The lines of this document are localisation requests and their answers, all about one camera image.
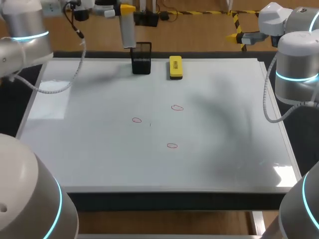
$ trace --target mesh pen cup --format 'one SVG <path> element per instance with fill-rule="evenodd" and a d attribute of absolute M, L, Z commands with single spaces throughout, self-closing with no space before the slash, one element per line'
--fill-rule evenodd
<path fill-rule="evenodd" d="M 151 42 L 137 42 L 136 48 L 131 48 L 132 72 L 137 75 L 151 73 Z"/>

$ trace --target wooden floor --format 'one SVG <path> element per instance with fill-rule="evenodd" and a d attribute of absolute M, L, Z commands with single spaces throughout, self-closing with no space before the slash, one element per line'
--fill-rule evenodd
<path fill-rule="evenodd" d="M 318 0 L 277 0 L 284 7 L 300 5 L 319 7 Z M 223 0 L 166 0 L 166 5 L 178 10 L 221 10 Z M 234 10 L 260 10 L 269 0 L 234 0 Z M 64 18 L 46 19 L 53 49 L 63 51 L 81 50 L 79 39 Z M 240 14 L 239 22 L 244 32 L 257 31 L 258 20 L 254 14 Z M 88 50 L 124 51 L 118 19 L 90 17 L 86 22 L 76 23 L 86 37 Z M 231 16 L 179 15 L 174 22 L 160 21 L 158 27 L 136 27 L 137 41 L 152 42 L 153 51 L 207 52 L 240 51 L 240 46 L 225 41 L 225 36 L 236 33 Z M 8 36 L 4 23 L 0 24 L 0 37 Z M 275 50 L 270 40 L 248 51 Z M 265 213 L 268 225 L 277 212 Z M 227 234 L 248 235 L 252 233 L 249 215 L 245 212 L 106 212 L 80 213 L 80 233 L 124 234 Z"/>

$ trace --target cable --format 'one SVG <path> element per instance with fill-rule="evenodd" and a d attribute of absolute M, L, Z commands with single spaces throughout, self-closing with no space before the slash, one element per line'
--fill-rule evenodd
<path fill-rule="evenodd" d="M 269 81 L 269 76 L 271 73 L 271 70 L 273 69 L 273 66 L 275 64 L 277 60 L 277 53 L 274 56 L 272 62 L 270 63 L 270 66 L 268 68 L 267 71 L 267 75 L 266 75 L 266 79 L 265 79 L 265 85 L 264 85 L 264 95 L 263 95 L 263 109 L 264 109 L 264 115 L 266 120 L 268 120 L 270 123 L 278 123 L 283 121 L 284 119 L 286 119 L 293 111 L 295 111 L 296 109 L 298 109 L 299 107 L 315 107 L 317 109 L 319 109 L 319 104 L 315 103 L 313 101 L 311 102 L 299 102 L 298 104 L 292 106 L 283 116 L 281 116 L 279 119 L 271 119 L 269 118 L 268 114 L 267 114 L 267 106 L 266 106 L 266 97 L 267 97 L 267 85 L 268 85 L 268 81 Z M 317 94 L 318 88 L 315 89 L 314 93 L 313 93 L 313 97 L 312 98 L 316 98 L 316 94 Z"/>
<path fill-rule="evenodd" d="M 71 87 L 71 85 L 74 83 L 74 81 L 76 80 L 81 68 L 82 68 L 82 64 L 83 64 L 83 60 L 85 58 L 85 54 L 86 54 L 86 42 L 84 39 L 82 39 L 82 43 L 81 45 L 83 45 L 83 52 L 82 52 L 82 56 L 81 56 L 81 60 L 80 63 L 78 65 L 78 68 L 75 72 L 75 74 L 72 77 L 72 80 L 69 82 L 69 84 L 65 87 L 63 87 L 60 90 L 56 90 L 56 91 L 45 91 L 45 90 L 41 90 L 40 88 L 35 87 L 34 85 L 32 85 L 29 81 L 27 81 L 25 78 L 23 78 L 22 76 L 16 75 L 14 76 L 16 79 L 22 81 L 23 83 L 25 83 L 29 88 L 31 88 L 32 90 L 38 91 L 40 93 L 43 94 L 57 94 L 57 93 L 61 93 L 63 91 L 66 91 L 67 89 L 69 89 Z"/>
<path fill-rule="evenodd" d="M 72 20 L 69 19 L 69 17 L 67 16 L 66 14 L 66 7 L 68 6 L 68 4 L 70 4 L 70 7 L 71 7 L 71 10 L 72 10 Z M 76 34 L 79 36 L 79 38 L 81 39 L 81 44 L 80 45 L 83 45 L 83 51 L 82 51 L 82 55 L 81 55 L 81 59 L 80 59 L 80 62 L 79 62 L 79 65 L 78 65 L 78 68 L 75 72 L 75 74 L 73 75 L 71 81 L 69 82 L 69 84 L 65 87 L 63 87 L 62 89 L 60 90 L 56 90 L 56 91 L 45 91 L 45 90 L 41 90 L 37 87 L 35 87 L 34 85 L 32 85 L 28 80 L 26 80 L 25 78 L 23 78 L 22 76 L 19 76 L 18 74 L 22 71 L 22 69 L 25 68 L 25 64 L 26 64 L 26 57 L 25 57 L 25 50 L 22 46 L 22 44 L 19 42 L 19 41 L 16 41 L 20 46 L 21 46 L 21 53 L 22 53 L 22 58 L 23 58 L 23 62 L 22 62 L 22 67 L 21 69 L 15 73 L 15 74 L 11 74 L 9 75 L 10 76 L 10 79 L 18 79 L 20 81 L 22 81 L 23 83 L 25 83 L 29 88 L 31 88 L 32 90 L 35 90 L 35 91 L 38 91 L 40 93 L 43 93 L 43 94 L 57 94 L 57 93 L 61 93 L 63 91 L 66 91 L 67 89 L 69 89 L 71 87 L 71 85 L 73 84 L 73 82 L 76 80 L 81 68 L 82 68 L 82 65 L 83 65 L 83 61 L 84 61 L 84 58 L 85 58 L 85 55 L 86 55 L 86 42 L 85 42 L 85 39 L 84 39 L 84 35 L 83 33 L 76 28 L 76 26 L 73 24 L 73 18 L 74 18 L 74 14 L 73 14 L 73 11 L 74 11 L 74 6 L 72 6 L 72 4 L 77 4 L 77 2 L 67 2 L 64 7 L 63 7 L 63 13 L 65 15 L 65 17 L 67 18 L 68 22 L 71 24 L 73 30 L 76 32 Z"/>
<path fill-rule="evenodd" d="M 175 18 L 173 21 L 169 21 L 169 20 L 167 20 L 167 21 L 168 21 L 168 22 L 174 22 L 174 21 L 176 21 L 177 18 L 178 18 L 178 11 L 177 11 L 177 9 L 176 9 L 175 7 L 173 7 L 173 6 L 167 6 L 167 5 L 163 2 L 163 0 L 160 0 L 160 2 L 161 2 L 161 4 L 162 4 L 164 7 L 170 8 L 170 9 L 174 9 L 174 11 L 176 11 L 176 18 Z"/>
<path fill-rule="evenodd" d="M 160 12 L 160 5 L 158 3 L 158 0 L 156 0 L 156 6 L 159 8 L 159 10 L 156 13 L 159 13 Z"/>

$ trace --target hazard tape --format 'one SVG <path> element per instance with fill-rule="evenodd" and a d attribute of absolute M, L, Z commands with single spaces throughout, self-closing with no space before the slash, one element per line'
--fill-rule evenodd
<path fill-rule="evenodd" d="M 167 12 L 168 14 L 178 14 L 178 15 L 206 15 L 206 14 L 227 14 L 230 15 L 232 13 L 250 13 L 259 16 L 260 11 L 161 11 Z"/>
<path fill-rule="evenodd" d="M 241 29 L 241 27 L 239 25 L 238 13 L 232 12 L 232 16 L 233 16 L 233 20 L 234 20 L 234 23 L 235 23 L 237 34 L 243 33 L 243 31 L 242 31 L 242 29 Z M 240 48 L 241 48 L 241 51 L 247 51 L 247 47 L 246 47 L 245 44 L 240 44 Z"/>

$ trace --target black power cable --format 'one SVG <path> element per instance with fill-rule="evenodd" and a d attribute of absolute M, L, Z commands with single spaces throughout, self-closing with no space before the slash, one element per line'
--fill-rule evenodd
<path fill-rule="evenodd" d="M 173 7 L 173 6 L 167 6 L 167 5 L 163 2 L 163 0 L 160 0 L 160 2 L 161 2 L 161 4 L 162 4 L 164 7 L 170 8 L 170 9 L 173 9 L 174 11 L 176 11 L 176 18 L 175 18 L 173 21 L 169 21 L 169 20 L 167 20 L 167 21 L 169 21 L 169 22 L 174 22 L 174 21 L 176 21 L 177 18 L 178 18 L 178 11 L 177 11 L 177 9 L 176 9 L 175 7 Z"/>
<path fill-rule="evenodd" d="M 67 8 L 68 5 L 70 5 L 70 9 L 71 9 L 71 19 L 69 18 L 69 16 L 66 13 L 66 8 Z M 80 5 L 81 5 L 81 1 L 68 1 L 63 7 L 63 14 L 65 15 L 65 17 L 68 20 L 68 22 L 71 24 L 71 27 L 76 32 L 76 34 L 81 39 L 84 39 L 83 33 L 79 29 L 77 29 L 76 26 L 74 25 L 74 9 L 75 9 L 76 6 L 80 6 Z"/>

